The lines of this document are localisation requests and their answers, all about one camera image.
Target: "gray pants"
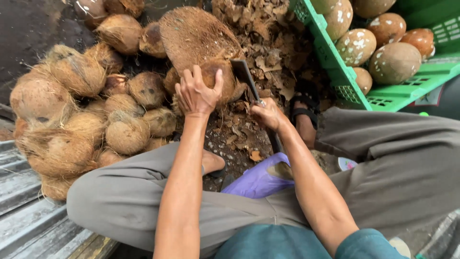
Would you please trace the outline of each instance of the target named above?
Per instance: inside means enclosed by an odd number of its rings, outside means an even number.
[[[177,147],[169,144],[85,174],[70,188],[69,217],[153,251],[161,194]],[[330,178],[360,228],[391,238],[460,207],[459,121],[332,108],[320,122],[315,149],[359,163]],[[294,188],[263,199],[204,191],[201,257],[249,224],[308,226]]]

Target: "coconut with white spots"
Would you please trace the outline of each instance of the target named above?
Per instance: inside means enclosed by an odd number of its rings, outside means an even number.
[[[317,14],[327,14],[332,12],[339,0],[310,0]]]
[[[372,20],[366,27],[377,40],[377,47],[399,42],[406,32],[406,21],[395,13],[384,13]]]
[[[353,0],[353,11],[363,18],[374,18],[390,9],[396,0]]]
[[[104,9],[103,0],[77,0],[75,12],[89,29],[95,29],[109,14]]]
[[[362,67],[354,67],[356,73],[356,84],[364,95],[367,95],[372,87],[372,77],[367,70]]]
[[[422,61],[434,55],[434,35],[429,29],[413,29],[408,31],[401,39],[401,42],[415,46],[422,55]]]
[[[420,69],[422,56],[405,42],[385,45],[369,60],[369,73],[378,84],[395,85],[408,80]]]
[[[375,36],[367,29],[353,29],[343,35],[336,43],[340,56],[347,66],[360,66],[374,53]]]
[[[348,30],[353,19],[353,9],[349,0],[339,0],[332,12],[325,14],[328,23],[326,31],[331,40],[339,39]]]

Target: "pile of coconuts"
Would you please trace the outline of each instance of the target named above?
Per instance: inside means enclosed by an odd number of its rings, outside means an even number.
[[[415,75],[423,61],[434,56],[434,34],[429,29],[406,31],[405,20],[387,12],[397,0],[311,0],[328,24],[326,32],[356,83],[366,95],[373,82],[398,85]],[[353,15],[367,19],[351,29]]]
[[[239,99],[247,87],[236,80],[228,61],[244,58],[235,36],[199,8],[177,8],[142,27],[136,18],[143,0],[77,0],[74,5],[99,42],[84,53],[53,46],[18,78],[10,96],[16,146],[40,175],[43,195],[53,200],[65,200],[72,183],[91,170],[166,145],[183,121],[174,85],[184,69],[201,65],[209,88],[217,70],[223,70],[219,108]],[[173,67],[166,75],[123,73],[126,56],[144,54],[165,64],[169,59]]]

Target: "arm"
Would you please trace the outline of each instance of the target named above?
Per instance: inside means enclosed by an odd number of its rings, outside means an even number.
[[[334,258],[337,247],[358,230],[339,191],[321,169],[288,118],[270,99],[264,108],[253,106],[251,113],[280,136],[287,151],[295,182],[295,193],[308,223]]]
[[[222,71],[218,71],[216,86],[214,89],[207,88],[199,66],[194,66],[194,77],[185,70],[181,84],[176,84],[185,125],[161,197],[155,233],[155,259],[199,258],[204,135],[209,114],[221,96],[222,85]]]

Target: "person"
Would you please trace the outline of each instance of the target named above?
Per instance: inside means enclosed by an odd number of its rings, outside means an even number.
[[[397,259],[387,239],[460,206],[460,122],[330,108],[315,130],[307,112],[294,127],[272,99],[250,113],[279,135],[295,187],[262,199],[203,191],[202,175],[225,164],[203,150],[222,86],[221,70],[213,89],[199,66],[185,70],[181,141],[83,175],[68,193],[69,218],[156,259]],[[310,149],[359,164],[328,177]]]

